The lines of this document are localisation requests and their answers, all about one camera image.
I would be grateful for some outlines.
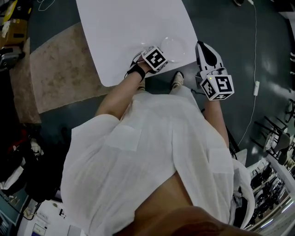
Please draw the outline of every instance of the white sneaker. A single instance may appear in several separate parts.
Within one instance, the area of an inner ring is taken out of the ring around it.
[[[171,90],[175,89],[178,86],[182,86],[184,82],[184,75],[182,72],[177,71],[174,75]]]
[[[137,91],[146,91],[146,79],[145,78],[138,85]]]

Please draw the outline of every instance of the white tabletop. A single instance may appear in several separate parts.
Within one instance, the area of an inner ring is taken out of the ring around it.
[[[166,37],[181,38],[186,56],[160,73],[196,61],[197,37],[181,0],[77,0],[77,6],[104,86],[120,83],[133,57]]]

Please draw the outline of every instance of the beige rug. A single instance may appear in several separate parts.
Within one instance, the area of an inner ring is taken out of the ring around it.
[[[30,56],[38,112],[107,94],[95,69],[81,23],[48,40]]]
[[[10,81],[14,94],[14,105],[21,123],[41,123],[37,110],[30,72],[30,39],[24,45],[26,56],[13,69],[10,69]]]

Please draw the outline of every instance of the sneaker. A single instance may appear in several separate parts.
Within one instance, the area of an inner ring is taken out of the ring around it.
[[[241,6],[244,3],[244,0],[233,0],[237,6]]]
[[[137,91],[146,91],[146,79],[145,78],[138,85]]]
[[[177,88],[178,86],[182,86],[184,82],[184,75],[182,72],[177,71],[174,75],[171,90]]]

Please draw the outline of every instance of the cable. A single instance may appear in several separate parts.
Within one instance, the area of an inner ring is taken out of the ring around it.
[[[202,94],[202,95],[206,96],[206,94],[204,94],[204,93],[199,93],[199,92],[197,92],[197,91],[195,91],[195,90],[193,90],[193,89],[191,89],[190,91],[191,91],[191,92],[194,92],[195,94]]]
[[[255,10],[255,47],[254,47],[255,56],[254,56],[254,74],[253,74],[253,79],[254,79],[254,84],[256,85],[255,74],[256,74],[256,44],[257,44],[257,12],[256,12],[256,7],[255,7],[254,4],[253,4],[253,6],[254,6],[254,10]],[[243,137],[241,138],[240,142],[238,143],[238,146],[240,145],[240,143],[242,142],[243,138],[245,137],[245,135],[246,135],[246,133],[248,131],[248,128],[249,128],[249,126],[250,126],[250,124],[252,122],[252,118],[253,118],[254,110],[255,110],[255,102],[256,102],[256,96],[254,96],[254,105],[253,105],[252,115],[251,115],[251,118],[250,118],[250,123],[248,124]]]
[[[40,5],[39,5],[39,9],[38,9],[38,11],[40,11],[40,12],[44,12],[44,11],[46,11],[49,7],[51,7],[51,5],[55,2],[55,0],[53,0],[53,2],[47,7],[47,8],[45,8],[44,10],[40,10],[40,7],[41,7],[41,5],[42,5],[42,3],[44,2],[45,0],[42,0],[42,1],[39,1],[39,0],[37,0],[37,2],[38,3],[40,3]]]

